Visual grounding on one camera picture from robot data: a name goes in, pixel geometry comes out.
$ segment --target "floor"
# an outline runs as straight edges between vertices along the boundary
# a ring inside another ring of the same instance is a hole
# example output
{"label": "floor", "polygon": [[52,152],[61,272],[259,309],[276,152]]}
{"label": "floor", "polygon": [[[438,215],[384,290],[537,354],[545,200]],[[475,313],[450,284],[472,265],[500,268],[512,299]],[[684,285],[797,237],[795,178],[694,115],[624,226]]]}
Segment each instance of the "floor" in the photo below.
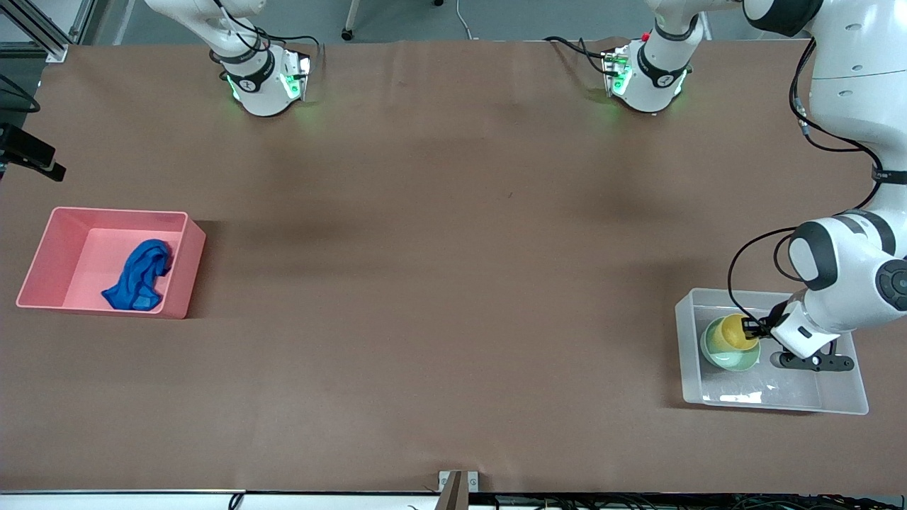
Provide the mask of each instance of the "floor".
{"label": "floor", "polygon": [[[55,0],[66,16],[69,31],[77,5],[89,0]],[[89,44],[201,44],[185,27],[153,12],[142,0],[106,0],[92,14],[93,32]],[[430,39],[464,39],[465,31],[456,13],[456,0],[434,6],[431,0],[362,0],[354,28],[353,43],[340,33],[346,20],[348,2],[337,0],[271,0],[254,23],[272,34],[310,34],[325,44],[386,43]],[[539,40],[548,35],[568,39],[595,40],[620,35],[638,37],[652,26],[652,13],[641,0],[460,0],[463,19],[473,37],[495,41]],[[751,28],[738,11],[709,15],[715,39],[756,39],[766,36]],[[3,43],[23,39],[5,17],[0,16],[0,69],[33,91],[38,85],[42,58],[4,57]],[[0,95],[0,104],[9,97]],[[0,112],[0,122],[21,125],[22,114]]]}

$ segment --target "clear plastic bin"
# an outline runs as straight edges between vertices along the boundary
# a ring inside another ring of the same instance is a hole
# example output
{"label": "clear plastic bin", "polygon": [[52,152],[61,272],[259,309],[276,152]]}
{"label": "clear plastic bin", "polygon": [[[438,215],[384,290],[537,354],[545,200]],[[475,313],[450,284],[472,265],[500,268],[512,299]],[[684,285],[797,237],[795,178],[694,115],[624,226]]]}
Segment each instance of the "clear plastic bin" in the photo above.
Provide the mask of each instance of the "clear plastic bin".
{"label": "clear plastic bin", "polygon": [[[734,297],[757,317],[790,298],[777,292],[735,290]],[[770,358],[781,347],[763,339],[759,362],[746,372],[729,372],[709,364],[699,352],[699,336],[719,317],[737,313],[726,290],[693,289],[675,307],[683,398],[690,404],[761,407],[865,415],[869,412],[860,364],[850,334],[838,339],[838,354],[853,358],[849,372],[813,372],[777,368]]]}

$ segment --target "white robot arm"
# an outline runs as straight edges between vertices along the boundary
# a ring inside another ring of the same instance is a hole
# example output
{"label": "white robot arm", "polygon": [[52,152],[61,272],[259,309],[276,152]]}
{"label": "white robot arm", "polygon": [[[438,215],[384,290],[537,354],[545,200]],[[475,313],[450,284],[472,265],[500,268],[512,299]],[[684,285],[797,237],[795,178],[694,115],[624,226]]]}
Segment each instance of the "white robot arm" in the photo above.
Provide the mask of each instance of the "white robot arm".
{"label": "white robot arm", "polygon": [[283,112],[305,93],[310,59],[271,44],[246,16],[266,0],[145,0],[210,46],[227,71],[233,97],[253,115]]}
{"label": "white robot arm", "polygon": [[655,27],[643,39],[631,41],[605,56],[610,94],[634,110],[659,112],[680,93],[689,72],[689,59],[702,41],[699,13],[732,9],[740,0],[646,0],[655,14]]}
{"label": "white robot arm", "polygon": [[907,0],[745,0],[750,24],[816,42],[815,121],[877,160],[869,204],[795,230],[790,260],[806,289],[766,319],[790,368],[836,369],[819,349],[842,333],[907,315]]}

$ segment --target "blue towel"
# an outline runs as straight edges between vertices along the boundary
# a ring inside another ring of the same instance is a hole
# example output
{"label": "blue towel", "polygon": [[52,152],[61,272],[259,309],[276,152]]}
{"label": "blue towel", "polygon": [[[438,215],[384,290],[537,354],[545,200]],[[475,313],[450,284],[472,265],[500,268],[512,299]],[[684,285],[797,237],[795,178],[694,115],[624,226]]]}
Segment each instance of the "blue towel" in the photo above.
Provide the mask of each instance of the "blue towel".
{"label": "blue towel", "polygon": [[161,295],[154,291],[154,279],[170,270],[167,260],[170,249],[162,240],[146,240],[132,251],[122,269],[120,281],[101,295],[114,309],[148,311],[161,302]]}

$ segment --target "brown table surface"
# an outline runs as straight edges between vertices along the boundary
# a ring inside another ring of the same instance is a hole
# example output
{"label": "brown table surface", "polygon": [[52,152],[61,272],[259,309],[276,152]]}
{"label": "brown table surface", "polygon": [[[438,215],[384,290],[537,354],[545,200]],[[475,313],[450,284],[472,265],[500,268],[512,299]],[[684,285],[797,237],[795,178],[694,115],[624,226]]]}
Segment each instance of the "brown table surface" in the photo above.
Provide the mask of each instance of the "brown table surface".
{"label": "brown table surface", "polygon": [[[0,487],[900,493],[907,322],[860,331],[865,417],[693,407],[675,303],[869,160],[787,110],[802,42],[703,44],[658,116],[549,44],[327,48],[317,101],[231,101],[204,46],[74,47],[0,186]],[[15,307],[58,205],[187,211],[186,320]],[[772,243],[741,289],[795,290]]]}

